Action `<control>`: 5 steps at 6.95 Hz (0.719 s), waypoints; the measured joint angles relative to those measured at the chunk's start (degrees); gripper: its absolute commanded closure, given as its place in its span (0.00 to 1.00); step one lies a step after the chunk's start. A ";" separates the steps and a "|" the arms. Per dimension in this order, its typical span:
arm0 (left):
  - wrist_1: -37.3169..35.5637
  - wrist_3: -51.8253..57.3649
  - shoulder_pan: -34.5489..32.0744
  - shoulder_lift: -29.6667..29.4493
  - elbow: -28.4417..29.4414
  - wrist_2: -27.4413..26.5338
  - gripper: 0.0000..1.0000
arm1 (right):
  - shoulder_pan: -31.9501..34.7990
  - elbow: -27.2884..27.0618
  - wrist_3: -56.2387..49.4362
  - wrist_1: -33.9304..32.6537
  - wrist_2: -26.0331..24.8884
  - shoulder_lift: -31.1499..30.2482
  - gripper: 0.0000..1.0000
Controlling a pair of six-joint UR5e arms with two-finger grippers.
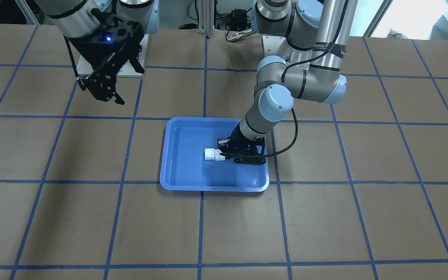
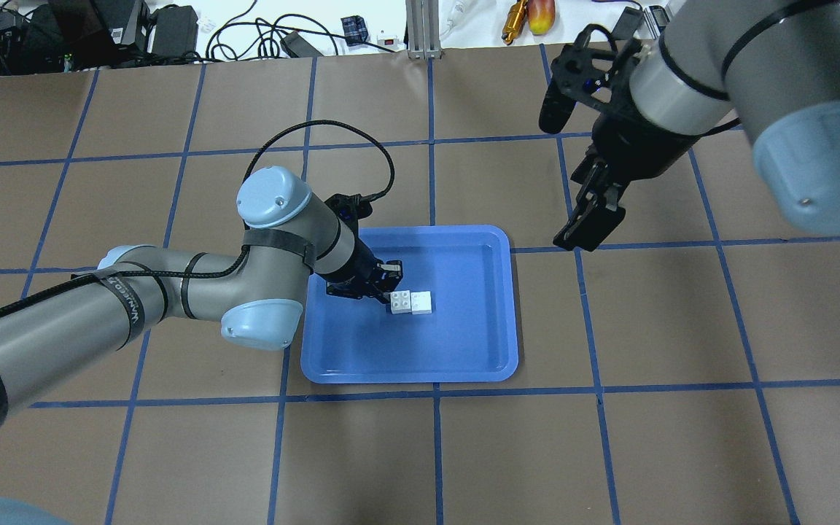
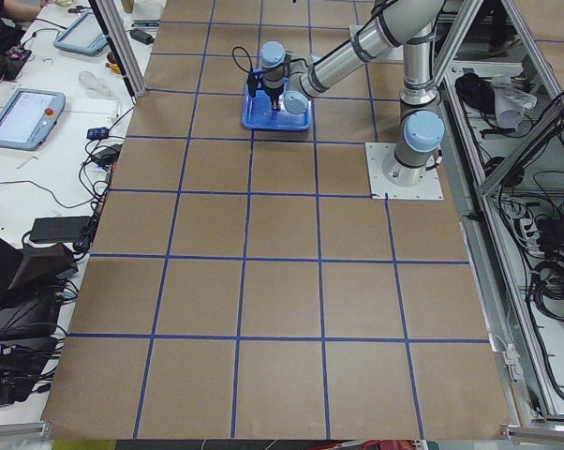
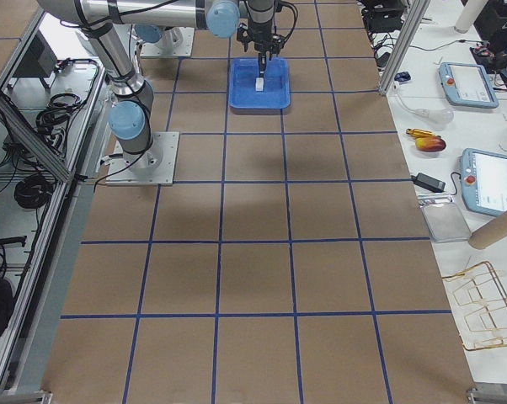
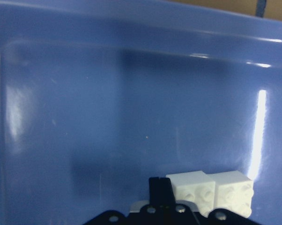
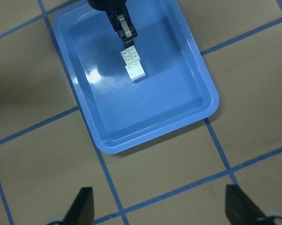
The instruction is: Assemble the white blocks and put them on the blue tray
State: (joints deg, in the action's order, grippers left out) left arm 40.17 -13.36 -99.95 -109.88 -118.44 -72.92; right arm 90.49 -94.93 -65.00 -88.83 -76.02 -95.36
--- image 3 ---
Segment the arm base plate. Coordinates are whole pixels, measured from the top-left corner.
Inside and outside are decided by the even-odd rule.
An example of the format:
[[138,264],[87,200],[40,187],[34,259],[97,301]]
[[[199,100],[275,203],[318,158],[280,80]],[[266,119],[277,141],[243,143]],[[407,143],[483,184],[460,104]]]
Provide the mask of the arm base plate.
[[395,143],[365,145],[370,197],[374,200],[442,201],[438,168],[432,156],[421,168],[402,166],[395,158]]

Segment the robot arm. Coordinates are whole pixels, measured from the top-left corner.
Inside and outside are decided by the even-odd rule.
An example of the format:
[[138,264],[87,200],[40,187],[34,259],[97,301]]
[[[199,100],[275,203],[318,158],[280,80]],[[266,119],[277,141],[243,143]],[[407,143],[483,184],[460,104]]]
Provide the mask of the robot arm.
[[274,111],[305,113],[311,100],[326,93],[358,68],[391,49],[403,50],[400,92],[401,135],[382,172],[391,183],[411,188],[431,170],[428,159],[439,150],[445,126],[434,103],[433,31],[440,1],[377,1],[369,20],[321,58],[290,51],[271,40],[260,49],[260,62],[246,77],[246,92],[263,92]]

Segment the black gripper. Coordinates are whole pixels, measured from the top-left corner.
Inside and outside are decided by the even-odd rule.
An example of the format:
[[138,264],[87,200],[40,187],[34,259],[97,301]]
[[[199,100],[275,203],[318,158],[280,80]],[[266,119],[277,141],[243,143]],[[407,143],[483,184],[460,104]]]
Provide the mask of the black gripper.
[[273,112],[280,112],[280,98],[284,93],[284,80],[277,80],[275,82],[270,82],[265,79],[262,80],[262,86],[265,94],[269,97],[271,101],[271,107]]

